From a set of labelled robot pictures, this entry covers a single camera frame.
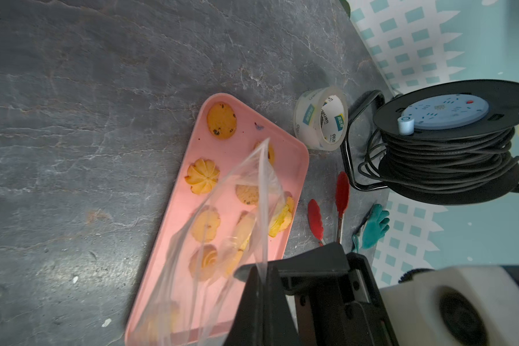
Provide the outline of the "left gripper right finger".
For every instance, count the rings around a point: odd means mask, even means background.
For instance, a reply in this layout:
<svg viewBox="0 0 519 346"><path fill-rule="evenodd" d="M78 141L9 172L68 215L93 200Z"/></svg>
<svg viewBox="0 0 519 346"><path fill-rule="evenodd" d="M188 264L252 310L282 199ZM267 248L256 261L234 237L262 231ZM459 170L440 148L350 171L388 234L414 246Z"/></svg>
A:
<svg viewBox="0 0 519 346"><path fill-rule="evenodd" d="M363 255L331 243L268 268L279 272L300 345L398 345Z"/></svg>

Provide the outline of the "clear resealable bag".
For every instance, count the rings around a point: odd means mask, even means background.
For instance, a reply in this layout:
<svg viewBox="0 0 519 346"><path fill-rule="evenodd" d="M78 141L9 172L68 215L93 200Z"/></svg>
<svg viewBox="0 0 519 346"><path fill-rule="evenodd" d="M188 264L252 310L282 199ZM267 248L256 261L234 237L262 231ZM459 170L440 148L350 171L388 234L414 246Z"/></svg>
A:
<svg viewBox="0 0 519 346"><path fill-rule="evenodd" d="M225 340L244 290L234 276L268 263L270 222L285 192L263 141L201 202L165 215L125 332L127 345L212 345Z"/></svg>

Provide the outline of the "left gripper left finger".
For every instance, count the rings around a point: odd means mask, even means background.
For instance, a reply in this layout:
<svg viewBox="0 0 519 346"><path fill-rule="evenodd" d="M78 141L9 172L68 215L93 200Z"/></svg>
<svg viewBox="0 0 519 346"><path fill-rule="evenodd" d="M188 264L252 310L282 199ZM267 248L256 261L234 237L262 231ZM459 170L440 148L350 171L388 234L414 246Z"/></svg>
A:
<svg viewBox="0 0 519 346"><path fill-rule="evenodd" d="M225 345L300 345L300 337L277 268L262 277L256 265L245 265L235 277L245 289Z"/></svg>

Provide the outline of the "red kitchen tongs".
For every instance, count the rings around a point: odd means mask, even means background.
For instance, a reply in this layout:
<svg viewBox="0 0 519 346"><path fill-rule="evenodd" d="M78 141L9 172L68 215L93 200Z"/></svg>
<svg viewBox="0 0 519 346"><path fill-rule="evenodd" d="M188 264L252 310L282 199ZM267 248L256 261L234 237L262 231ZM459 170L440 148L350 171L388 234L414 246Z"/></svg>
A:
<svg viewBox="0 0 519 346"><path fill-rule="evenodd" d="M307 219L309 228L313 237L317 240L319 246L327 244L324 238L324 227L332 223L334 231L330 234L331 242L343 243L344 218L345 212L350 200L350 181L345 172L340 172L336 181L335 194L332 199L332 206L329 201L324 200L323 206L320 207L317 201L311 199L307 206Z"/></svg>

